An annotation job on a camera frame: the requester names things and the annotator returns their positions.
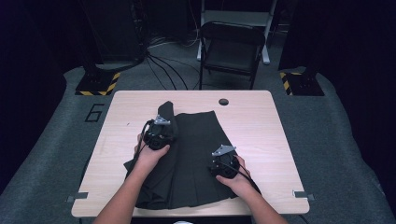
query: black speaker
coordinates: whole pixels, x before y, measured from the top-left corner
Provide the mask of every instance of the black speaker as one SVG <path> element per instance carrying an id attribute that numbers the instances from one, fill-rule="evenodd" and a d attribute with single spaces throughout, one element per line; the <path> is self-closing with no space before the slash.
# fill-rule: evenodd
<path id="1" fill-rule="evenodd" d="M 132 0 L 79 1 L 104 62 L 133 62 L 143 58 Z"/>

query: dark backdrop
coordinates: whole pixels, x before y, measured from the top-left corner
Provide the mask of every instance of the dark backdrop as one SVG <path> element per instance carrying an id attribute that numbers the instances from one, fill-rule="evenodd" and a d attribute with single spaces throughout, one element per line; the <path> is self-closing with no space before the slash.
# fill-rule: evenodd
<path id="1" fill-rule="evenodd" d="M 0 192 L 61 101 L 64 73 L 82 65 L 77 42 L 100 63 L 84 16 L 77 0 L 0 1 Z"/>
<path id="2" fill-rule="evenodd" d="M 309 67 L 321 59 L 318 72 L 334 85 L 362 158 L 375 171 L 394 214 L 395 11 L 392 0 L 300 0 L 279 64 L 279 69 Z"/>

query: person's left hand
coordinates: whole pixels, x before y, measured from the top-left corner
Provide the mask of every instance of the person's left hand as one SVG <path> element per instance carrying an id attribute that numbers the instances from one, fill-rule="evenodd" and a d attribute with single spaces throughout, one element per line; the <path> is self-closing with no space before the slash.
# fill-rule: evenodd
<path id="1" fill-rule="evenodd" d="M 141 134 L 137 136 L 137 142 L 140 141 Z M 139 158 L 137 159 L 136 164 L 134 165 L 134 169 L 139 169 L 142 175 L 149 175 L 149 173 L 154 169 L 157 165 L 158 160 L 165 155 L 169 150 L 169 145 L 159 149 L 159 150 L 152 150 L 149 148 L 146 143 L 142 140 L 141 144 L 142 150 L 140 151 Z M 136 154 L 137 146 L 134 147 L 134 153 Z"/>

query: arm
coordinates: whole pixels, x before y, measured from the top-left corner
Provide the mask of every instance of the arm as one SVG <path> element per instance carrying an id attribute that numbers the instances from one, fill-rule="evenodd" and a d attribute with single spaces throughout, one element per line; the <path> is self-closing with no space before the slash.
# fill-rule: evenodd
<path id="1" fill-rule="evenodd" d="M 169 146 L 160 150 L 152 150 L 144 146 L 134 169 L 93 223 L 131 223 L 134 205 L 143 182 L 157 165 L 160 157 L 165 155 L 168 150 Z"/>
<path id="2" fill-rule="evenodd" d="M 235 156 L 241 166 L 245 167 L 245 161 Z M 247 175 L 243 168 L 239 168 L 240 172 Z M 247 206 L 250 208 L 254 219 L 258 224 L 264 223 L 287 223 L 287 221 L 257 192 L 248 182 L 246 178 L 238 174 L 233 179 L 224 178 L 220 175 L 216 179 L 231 188 L 231 190 L 238 195 Z"/>

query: gray floor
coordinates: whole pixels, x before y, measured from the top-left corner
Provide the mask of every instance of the gray floor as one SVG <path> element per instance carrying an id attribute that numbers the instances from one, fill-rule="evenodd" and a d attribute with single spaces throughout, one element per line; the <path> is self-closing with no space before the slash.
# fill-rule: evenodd
<path id="1" fill-rule="evenodd" d="M 305 191 L 313 193 L 310 211 L 304 215 L 310 223 L 396 223 L 375 174 L 362 161 L 352 138 L 347 114 L 332 84 L 318 75 L 323 97 L 288 96 L 277 71 L 283 35 L 276 35 L 269 49 L 270 65 L 260 64 L 255 90 L 273 94 L 291 152 Z M 149 51 L 156 56 L 187 63 L 198 69 L 197 44 L 183 47 L 166 44 Z M 183 76 L 189 89 L 198 81 L 197 72 L 182 63 L 168 61 Z M 172 90 L 167 76 L 151 64 L 166 89 Z M 171 71 L 179 90 L 184 86 Z M 303 71 L 302 68 L 292 71 Z M 64 75 L 67 90 L 46 130 L 20 170 L 0 197 L 0 223 L 78 223 L 71 216 L 67 196 L 78 192 L 81 173 L 94 148 L 110 106 L 109 96 L 76 96 L 75 87 L 83 76 L 82 68 Z M 247 89 L 244 77 L 227 78 L 222 74 L 205 75 L 204 89 Z M 115 91 L 163 90 L 147 62 L 121 73 Z M 103 110 L 98 122 L 84 122 L 93 104 Z M 304 223 L 287 216 L 290 223 Z"/>

